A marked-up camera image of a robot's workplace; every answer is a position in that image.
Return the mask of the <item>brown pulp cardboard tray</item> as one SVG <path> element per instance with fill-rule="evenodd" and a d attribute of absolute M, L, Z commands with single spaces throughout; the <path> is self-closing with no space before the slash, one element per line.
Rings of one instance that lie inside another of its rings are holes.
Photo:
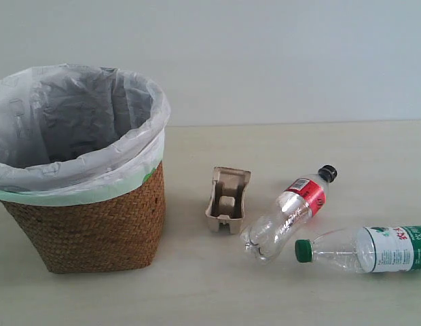
<path fill-rule="evenodd" d="M 212 190 L 205 210 L 206 222 L 212 232 L 227 225 L 230 234 L 239 234 L 244 220 L 244 197 L 251 172 L 228 167 L 214 167 Z"/>

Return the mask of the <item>clear bottle red label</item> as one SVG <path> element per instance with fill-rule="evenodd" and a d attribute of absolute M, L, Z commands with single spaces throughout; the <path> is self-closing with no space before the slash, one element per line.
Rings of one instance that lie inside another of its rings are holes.
<path fill-rule="evenodd" d="M 290 237 L 323 208 L 329 184 L 336 178 L 337 169 L 324 165 L 316 173 L 294 180 L 266 214 L 243 229 L 245 252 L 263 264 L 276 259 Z"/>

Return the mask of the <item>clear bottle green label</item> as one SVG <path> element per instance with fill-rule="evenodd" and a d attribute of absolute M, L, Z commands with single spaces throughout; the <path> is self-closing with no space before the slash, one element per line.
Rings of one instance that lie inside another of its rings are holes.
<path fill-rule="evenodd" d="M 421 270 L 421 225 L 345 228 L 296 240 L 299 263 L 351 273 Z"/>

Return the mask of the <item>woven wicker trash basket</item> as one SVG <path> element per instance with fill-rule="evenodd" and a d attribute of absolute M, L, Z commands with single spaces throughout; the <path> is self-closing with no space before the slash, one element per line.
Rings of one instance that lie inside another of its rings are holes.
<path fill-rule="evenodd" d="M 3 201 L 49 272 L 115 272 L 150 266 L 166 203 L 163 165 L 142 186 L 92 204 L 48 207 Z"/>

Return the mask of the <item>white plastic bin liner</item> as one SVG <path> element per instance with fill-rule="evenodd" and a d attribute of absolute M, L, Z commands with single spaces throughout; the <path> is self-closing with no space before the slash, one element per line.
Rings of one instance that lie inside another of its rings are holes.
<path fill-rule="evenodd" d="M 138 189 L 164 153 L 170 105 L 140 73 L 31 67 L 0 79 L 0 200 L 73 206 Z"/>

